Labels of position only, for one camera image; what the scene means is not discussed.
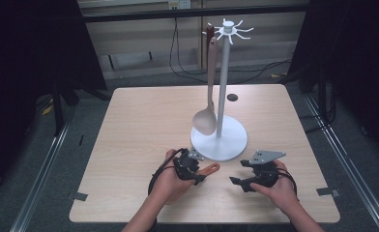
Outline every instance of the person's left hand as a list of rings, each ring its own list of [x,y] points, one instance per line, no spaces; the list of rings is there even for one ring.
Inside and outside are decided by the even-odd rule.
[[[174,149],[169,150],[165,154],[165,160],[173,156],[175,152]],[[166,204],[172,204],[178,200],[195,181],[182,181],[175,172],[174,162],[172,160],[165,167],[168,168],[161,172],[154,183],[150,195],[154,194],[164,200]]]

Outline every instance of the black horizontal bar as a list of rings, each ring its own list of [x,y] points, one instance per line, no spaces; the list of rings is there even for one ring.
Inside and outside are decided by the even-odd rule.
[[[254,15],[254,14],[273,14],[273,13],[295,13],[306,12],[309,9],[325,9],[332,4],[292,4],[292,5],[273,5],[273,6],[254,6],[254,7],[237,7],[237,8],[203,8],[188,10],[166,10],[153,12],[136,12],[136,13],[119,13],[119,14],[85,14],[82,17],[57,17],[49,18],[44,21],[82,21],[82,22],[107,22],[107,21],[125,21],[125,20],[142,20],[157,18],[175,18],[175,17],[198,17],[198,16],[215,16],[215,15]]]

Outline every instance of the forearm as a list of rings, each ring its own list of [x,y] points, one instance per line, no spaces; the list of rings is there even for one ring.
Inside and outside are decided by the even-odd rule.
[[[142,206],[122,231],[148,231],[153,225],[157,215],[164,205],[165,199],[161,199],[155,194],[150,194],[147,196]]]
[[[304,207],[297,202],[294,206],[283,211],[299,232],[323,232],[320,225],[307,213]]]

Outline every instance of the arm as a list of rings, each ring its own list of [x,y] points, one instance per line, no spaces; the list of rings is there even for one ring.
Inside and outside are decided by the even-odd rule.
[[[274,163],[278,168],[287,170],[285,164],[281,161],[274,160]],[[256,191],[268,196],[271,201],[289,217],[298,231],[324,231],[301,205],[293,190],[292,183],[287,178],[279,176],[279,179],[271,188],[266,188],[255,183],[251,183],[250,186]]]
[[[169,150],[165,155],[165,159],[168,159],[174,153],[174,150]],[[162,207],[180,198],[194,184],[193,180],[180,180],[175,172],[175,168],[169,168],[173,166],[173,161],[166,165],[166,169],[157,178],[153,190],[147,196],[137,213],[135,213],[134,217],[124,227],[123,232],[148,231]]]

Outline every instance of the power outlet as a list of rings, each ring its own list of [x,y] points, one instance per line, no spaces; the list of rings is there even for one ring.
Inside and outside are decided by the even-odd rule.
[[[190,9],[190,0],[180,0],[179,9]]]
[[[180,9],[180,1],[179,0],[168,0],[168,9],[169,10]]]

